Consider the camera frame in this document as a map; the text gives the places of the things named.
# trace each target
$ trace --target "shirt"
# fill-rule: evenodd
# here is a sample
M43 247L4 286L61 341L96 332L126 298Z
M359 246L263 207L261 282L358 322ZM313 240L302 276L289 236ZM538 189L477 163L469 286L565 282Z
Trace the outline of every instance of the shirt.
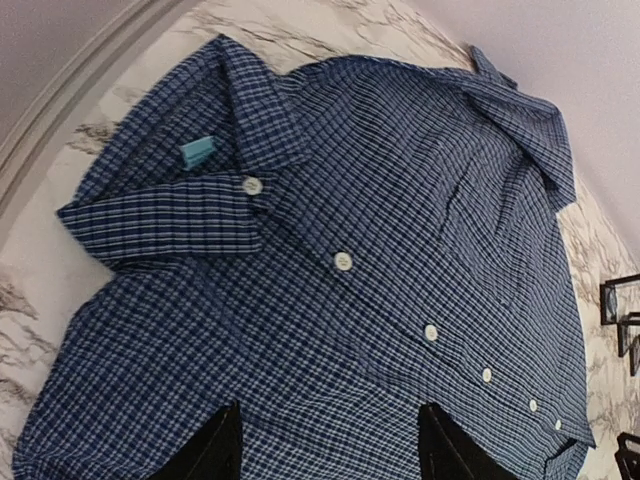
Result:
M220 36L162 79L59 212L115 275L69 325L16 479L145 478L234 400L245 480L417 480L427 402L516 476L575 478L565 127L472 53L477 74L279 76Z

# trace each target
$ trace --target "white marble countertop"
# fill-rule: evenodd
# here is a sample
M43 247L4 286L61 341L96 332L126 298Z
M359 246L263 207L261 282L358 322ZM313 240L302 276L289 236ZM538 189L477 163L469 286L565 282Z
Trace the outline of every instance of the white marble countertop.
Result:
M109 279L54 216L118 122L171 67L218 33L274 70L350 53L471 68L411 7L396 0L207 0L181 18L121 76L54 161L0 251L0 478L74 311ZM621 431L640 432L640 380L616 356L615 328L599 324L598 285L636 266L578 179L578 202L560 214L587 349L589 418L599 448L580 480L619 479Z

